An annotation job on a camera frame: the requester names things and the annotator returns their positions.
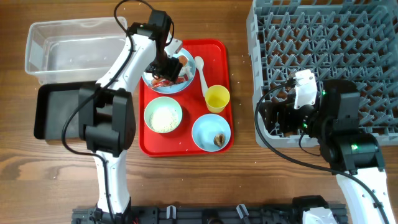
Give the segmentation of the red snack wrapper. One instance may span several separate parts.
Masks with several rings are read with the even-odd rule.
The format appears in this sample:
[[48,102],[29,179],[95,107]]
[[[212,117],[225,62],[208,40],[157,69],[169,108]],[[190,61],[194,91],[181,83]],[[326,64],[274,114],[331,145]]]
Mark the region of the red snack wrapper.
[[186,66],[183,67],[178,75],[178,78],[175,82],[171,82],[170,80],[166,80],[164,78],[153,79],[151,81],[151,88],[159,88],[159,87],[167,87],[172,85],[178,85],[184,82],[189,81],[192,78],[191,67]]

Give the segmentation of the green bowl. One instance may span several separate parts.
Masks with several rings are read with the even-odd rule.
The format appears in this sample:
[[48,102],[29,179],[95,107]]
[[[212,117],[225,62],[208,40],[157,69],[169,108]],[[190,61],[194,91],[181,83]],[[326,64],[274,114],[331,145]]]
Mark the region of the green bowl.
[[173,99],[171,97],[161,96],[161,97],[153,99],[146,106],[146,108],[144,110],[144,121],[145,121],[146,125],[149,127],[149,129],[152,130],[152,131],[154,131],[154,130],[150,126],[150,116],[157,108],[162,108],[162,107],[168,107],[168,108],[175,109],[177,111],[177,114],[178,114],[178,126],[181,123],[181,120],[182,120],[182,107],[180,106],[180,104],[175,99]]

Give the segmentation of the white rice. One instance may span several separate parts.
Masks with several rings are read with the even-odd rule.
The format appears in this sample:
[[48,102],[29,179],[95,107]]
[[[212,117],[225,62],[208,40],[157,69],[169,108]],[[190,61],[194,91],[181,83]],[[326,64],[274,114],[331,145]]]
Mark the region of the white rice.
[[173,108],[157,108],[150,116],[150,126],[157,133],[168,133],[178,126],[178,114]]

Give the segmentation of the yellow plastic cup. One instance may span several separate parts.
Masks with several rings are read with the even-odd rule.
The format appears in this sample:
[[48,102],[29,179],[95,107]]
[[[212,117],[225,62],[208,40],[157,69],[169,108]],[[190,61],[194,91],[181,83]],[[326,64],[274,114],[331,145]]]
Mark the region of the yellow plastic cup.
[[229,90],[223,85],[213,85],[205,94],[205,102],[212,113],[220,113],[230,101]]

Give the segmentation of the brown food scrap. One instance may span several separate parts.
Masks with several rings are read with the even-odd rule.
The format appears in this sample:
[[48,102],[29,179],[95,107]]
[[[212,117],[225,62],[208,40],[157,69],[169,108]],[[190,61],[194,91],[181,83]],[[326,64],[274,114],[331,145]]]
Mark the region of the brown food scrap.
[[218,146],[219,148],[223,147],[224,143],[226,141],[226,137],[223,133],[217,134],[214,137],[213,143],[214,145]]

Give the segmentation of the light blue bowl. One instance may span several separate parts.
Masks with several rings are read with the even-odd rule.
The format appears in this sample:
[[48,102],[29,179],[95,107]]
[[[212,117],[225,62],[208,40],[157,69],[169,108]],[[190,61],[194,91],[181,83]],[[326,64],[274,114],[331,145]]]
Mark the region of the light blue bowl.
[[[214,145],[217,134],[223,133],[226,141],[223,147]],[[218,152],[226,149],[232,140],[232,131],[229,123],[218,114],[205,114],[199,117],[192,126],[192,139],[197,147],[205,152]]]

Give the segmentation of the orange carrot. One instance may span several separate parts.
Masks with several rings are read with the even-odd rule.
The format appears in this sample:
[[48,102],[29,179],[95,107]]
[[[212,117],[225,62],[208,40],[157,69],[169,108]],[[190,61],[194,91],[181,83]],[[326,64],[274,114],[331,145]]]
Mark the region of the orange carrot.
[[188,63],[188,58],[186,58],[186,56],[184,56],[184,55],[179,56],[178,60],[182,64],[183,67],[185,67]]

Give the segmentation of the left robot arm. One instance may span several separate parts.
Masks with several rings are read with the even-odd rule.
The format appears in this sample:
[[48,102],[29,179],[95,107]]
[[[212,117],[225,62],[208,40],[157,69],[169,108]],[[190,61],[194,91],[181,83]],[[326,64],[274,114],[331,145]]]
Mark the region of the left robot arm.
[[106,75],[79,91],[79,136],[95,160],[99,182],[99,200],[89,217],[93,223],[133,222],[126,183],[126,153],[136,132],[132,93],[144,73],[177,81],[182,63],[173,54],[182,43],[169,39],[171,26],[171,17],[155,9],[148,22],[133,23]]

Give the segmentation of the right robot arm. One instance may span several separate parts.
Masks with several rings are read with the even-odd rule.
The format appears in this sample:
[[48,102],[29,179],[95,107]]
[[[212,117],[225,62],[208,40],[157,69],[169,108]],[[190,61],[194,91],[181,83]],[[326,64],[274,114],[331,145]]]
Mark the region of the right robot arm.
[[353,223],[395,223],[381,147],[372,134],[359,128],[360,93],[356,85],[348,80],[327,80],[322,92],[315,96],[320,97],[318,106],[295,106],[299,94],[278,103],[261,98],[255,115],[263,119],[266,129],[278,124],[283,133],[301,129],[315,138],[328,167],[293,159],[279,152],[264,136],[260,139],[290,162],[332,173],[345,196]]

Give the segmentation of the grey dishwasher rack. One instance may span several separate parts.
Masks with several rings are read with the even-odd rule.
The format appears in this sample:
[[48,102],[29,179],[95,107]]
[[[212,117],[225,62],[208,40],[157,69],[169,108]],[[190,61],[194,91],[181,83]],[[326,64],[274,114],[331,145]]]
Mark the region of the grey dishwasher rack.
[[397,144],[396,1],[254,1],[246,19],[253,103],[296,71],[355,83],[359,125]]

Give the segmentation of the black waste tray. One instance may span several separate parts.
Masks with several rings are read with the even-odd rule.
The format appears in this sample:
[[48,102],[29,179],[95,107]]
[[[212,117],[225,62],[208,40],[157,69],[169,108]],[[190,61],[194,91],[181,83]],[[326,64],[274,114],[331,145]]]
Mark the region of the black waste tray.
[[34,136],[39,140],[60,140],[62,128],[78,106],[79,89],[94,82],[54,83],[39,88]]

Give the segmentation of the light blue plate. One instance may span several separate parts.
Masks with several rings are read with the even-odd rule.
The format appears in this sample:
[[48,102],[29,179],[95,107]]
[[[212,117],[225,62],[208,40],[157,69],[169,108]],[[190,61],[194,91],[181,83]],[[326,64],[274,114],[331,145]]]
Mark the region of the light blue plate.
[[168,80],[155,81],[151,73],[144,73],[142,79],[144,83],[156,91],[162,94],[174,94],[184,90],[195,77],[196,66],[191,54],[182,48],[179,53],[173,54],[173,57],[183,61],[183,67],[179,73],[176,83],[170,83]]

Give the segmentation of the white plastic spoon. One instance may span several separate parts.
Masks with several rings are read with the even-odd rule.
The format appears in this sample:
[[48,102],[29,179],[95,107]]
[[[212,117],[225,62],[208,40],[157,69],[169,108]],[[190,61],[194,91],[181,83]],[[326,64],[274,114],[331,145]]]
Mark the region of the white plastic spoon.
[[208,85],[206,83],[205,76],[204,76],[204,73],[203,73],[203,68],[204,68],[205,63],[204,63],[203,59],[200,56],[196,56],[194,58],[194,60],[195,60],[196,68],[197,68],[197,70],[199,72],[199,75],[200,75],[200,84],[201,84],[202,95],[203,95],[203,97],[205,97],[205,95],[207,93],[207,90],[208,90]]

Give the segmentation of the red plastic tray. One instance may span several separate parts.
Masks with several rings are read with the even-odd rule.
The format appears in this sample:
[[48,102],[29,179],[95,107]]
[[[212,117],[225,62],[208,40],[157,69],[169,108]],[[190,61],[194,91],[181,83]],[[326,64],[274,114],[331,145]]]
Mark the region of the red plastic tray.
[[[229,88],[228,61],[226,47],[216,39],[184,40],[183,48],[176,57],[185,55],[195,65],[193,58],[200,56],[205,63],[203,73],[208,86],[222,85]],[[202,95],[200,77],[197,69],[192,81],[167,88],[154,88],[151,81],[144,76],[139,83],[139,117],[137,118],[138,143],[142,152],[151,157],[187,156],[205,154],[192,138],[192,127],[195,121],[208,114],[205,99]],[[168,96],[175,99],[182,107],[182,122],[173,131],[165,134],[150,130],[144,121],[144,110],[155,98]]]

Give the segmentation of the clear plastic bin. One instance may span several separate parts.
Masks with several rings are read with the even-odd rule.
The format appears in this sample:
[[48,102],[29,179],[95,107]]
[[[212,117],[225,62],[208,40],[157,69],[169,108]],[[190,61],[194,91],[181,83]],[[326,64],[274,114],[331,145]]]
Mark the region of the clear plastic bin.
[[96,81],[119,57],[126,35],[113,17],[35,22],[25,48],[25,72],[42,85]]

